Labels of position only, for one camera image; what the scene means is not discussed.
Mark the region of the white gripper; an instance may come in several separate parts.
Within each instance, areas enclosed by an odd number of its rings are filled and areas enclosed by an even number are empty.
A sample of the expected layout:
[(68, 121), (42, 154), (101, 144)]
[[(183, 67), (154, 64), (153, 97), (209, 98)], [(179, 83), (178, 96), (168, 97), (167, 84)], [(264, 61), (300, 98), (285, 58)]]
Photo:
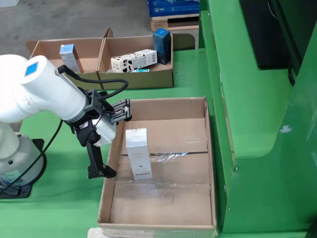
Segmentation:
[(99, 177), (114, 178), (116, 171), (104, 164), (99, 146), (111, 144), (116, 136), (116, 125), (111, 124), (103, 117), (87, 121), (87, 126), (76, 125), (73, 128), (81, 146), (87, 148), (90, 165), (88, 166), (88, 179)]

